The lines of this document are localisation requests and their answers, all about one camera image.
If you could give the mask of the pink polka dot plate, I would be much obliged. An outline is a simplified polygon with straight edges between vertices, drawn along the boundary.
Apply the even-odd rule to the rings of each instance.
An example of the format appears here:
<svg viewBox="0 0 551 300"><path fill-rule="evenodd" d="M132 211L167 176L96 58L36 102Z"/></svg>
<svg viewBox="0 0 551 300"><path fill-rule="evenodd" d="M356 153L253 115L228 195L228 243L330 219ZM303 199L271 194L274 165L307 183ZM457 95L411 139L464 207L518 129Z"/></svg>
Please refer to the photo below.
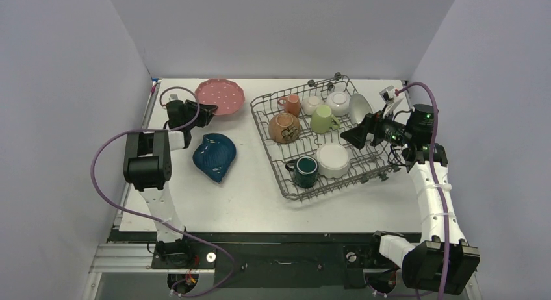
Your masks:
<svg viewBox="0 0 551 300"><path fill-rule="evenodd" d="M195 90L198 101L204 105L215 105L215 116L227 116L237 113L245 103L243 89L228 79L208 79Z"/></svg>

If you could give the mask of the white deep plate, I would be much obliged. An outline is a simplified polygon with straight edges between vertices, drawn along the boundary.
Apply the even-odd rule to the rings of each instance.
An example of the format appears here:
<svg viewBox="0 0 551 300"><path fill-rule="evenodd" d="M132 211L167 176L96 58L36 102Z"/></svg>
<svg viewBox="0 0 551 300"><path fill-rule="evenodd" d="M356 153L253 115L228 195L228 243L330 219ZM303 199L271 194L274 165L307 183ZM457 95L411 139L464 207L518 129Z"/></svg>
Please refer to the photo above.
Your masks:
<svg viewBox="0 0 551 300"><path fill-rule="evenodd" d="M353 125L360 124L367 114L372 113L370 103L362 94L355 93L350 97L348 116Z"/></svg>

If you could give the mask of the light green mug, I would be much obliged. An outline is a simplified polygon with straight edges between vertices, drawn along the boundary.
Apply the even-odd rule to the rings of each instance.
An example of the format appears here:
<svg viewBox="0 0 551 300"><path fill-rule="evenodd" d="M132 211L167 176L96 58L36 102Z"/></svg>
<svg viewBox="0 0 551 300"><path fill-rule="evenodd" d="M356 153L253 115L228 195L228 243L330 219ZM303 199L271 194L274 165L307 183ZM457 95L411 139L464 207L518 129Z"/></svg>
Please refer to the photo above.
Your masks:
<svg viewBox="0 0 551 300"><path fill-rule="evenodd" d="M324 134L340 127L339 119L327 105L320 105L311 116L310 128L317 134Z"/></svg>

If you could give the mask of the blue leaf-shaped plate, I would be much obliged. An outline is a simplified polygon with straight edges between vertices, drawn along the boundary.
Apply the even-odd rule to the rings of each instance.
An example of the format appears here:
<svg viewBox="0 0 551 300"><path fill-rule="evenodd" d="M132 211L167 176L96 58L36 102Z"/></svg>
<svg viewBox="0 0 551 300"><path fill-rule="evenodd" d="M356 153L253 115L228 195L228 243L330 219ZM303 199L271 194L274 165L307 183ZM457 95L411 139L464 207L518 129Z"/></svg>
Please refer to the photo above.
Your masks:
<svg viewBox="0 0 551 300"><path fill-rule="evenodd" d="M221 183L227 175L237 155L233 141L219 133L209 133L202 137L201 144L192 155L192 160L200 171L216 183Z"/></svg>

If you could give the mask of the dark green mug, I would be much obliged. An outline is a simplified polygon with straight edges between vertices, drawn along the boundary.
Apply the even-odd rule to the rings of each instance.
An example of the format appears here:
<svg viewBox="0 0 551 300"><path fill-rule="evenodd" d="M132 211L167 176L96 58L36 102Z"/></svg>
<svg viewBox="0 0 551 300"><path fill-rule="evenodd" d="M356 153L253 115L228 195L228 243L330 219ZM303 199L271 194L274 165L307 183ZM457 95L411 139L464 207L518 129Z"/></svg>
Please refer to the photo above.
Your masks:
<svg viewBox="0 0 551 300"><path fill-rule="evenodd" d="M303 156L296 160L290 160L285 164L285 169L293 174L293 183L299 188L312 188L317 181L319 165L311 156Z"/></svg>

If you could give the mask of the small orange cup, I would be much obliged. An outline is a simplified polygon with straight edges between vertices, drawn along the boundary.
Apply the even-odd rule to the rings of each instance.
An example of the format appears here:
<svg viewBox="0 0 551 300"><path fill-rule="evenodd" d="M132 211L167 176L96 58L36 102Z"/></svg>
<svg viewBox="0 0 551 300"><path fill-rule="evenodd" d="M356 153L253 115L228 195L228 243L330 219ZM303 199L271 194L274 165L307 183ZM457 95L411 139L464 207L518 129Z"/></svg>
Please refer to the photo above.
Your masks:
<svg viewBox="0 0 551 300"><path fill-rule="evenodd" d="M301 112L301 101L298 95L290 94L287 96L280 97L277 100L279 106L283 107L283 110L286 113L292 114L296 117L300 115Z"/></svg>

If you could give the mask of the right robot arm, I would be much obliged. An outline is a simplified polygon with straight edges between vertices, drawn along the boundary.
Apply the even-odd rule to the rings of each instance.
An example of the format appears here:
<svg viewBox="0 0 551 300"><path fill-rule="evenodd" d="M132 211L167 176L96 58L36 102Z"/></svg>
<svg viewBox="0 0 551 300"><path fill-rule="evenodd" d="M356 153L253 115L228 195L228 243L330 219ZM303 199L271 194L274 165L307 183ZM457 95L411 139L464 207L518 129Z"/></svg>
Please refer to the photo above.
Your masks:
<svg viewBox="0 0 551 300"><path fill-rule="evenodd" d="M378 231L366 248L367 259L376 266L398 266L408 288L459 295L480 263L480 252L468 244L459 227L450 197L448 159L444 147L433 142L434 127L433 107L417 104L405 124L379 111L366 114L340 137L357 149L381 142L402 148L402 167L419 205L419 244L395 232Z"/></svg>

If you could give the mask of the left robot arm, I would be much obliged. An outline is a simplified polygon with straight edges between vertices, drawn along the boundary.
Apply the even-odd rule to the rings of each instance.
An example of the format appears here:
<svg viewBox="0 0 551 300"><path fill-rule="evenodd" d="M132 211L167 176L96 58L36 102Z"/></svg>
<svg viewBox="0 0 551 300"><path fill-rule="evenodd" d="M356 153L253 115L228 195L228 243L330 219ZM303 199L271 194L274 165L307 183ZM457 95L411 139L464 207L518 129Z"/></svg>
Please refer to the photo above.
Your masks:
<svg viewBox="0 0 551 300"><path fill-rule="evenodd" d="M168 181L172 176L171 152L189 147L194 127L207 126L216 105L191 100L166 104L168 120L161 131L132 132L126 137L123 176L142 196L155 218L154 255L161 261L187 268L198 259L189 241L181 234L185 226L175 211Z"/></svg>

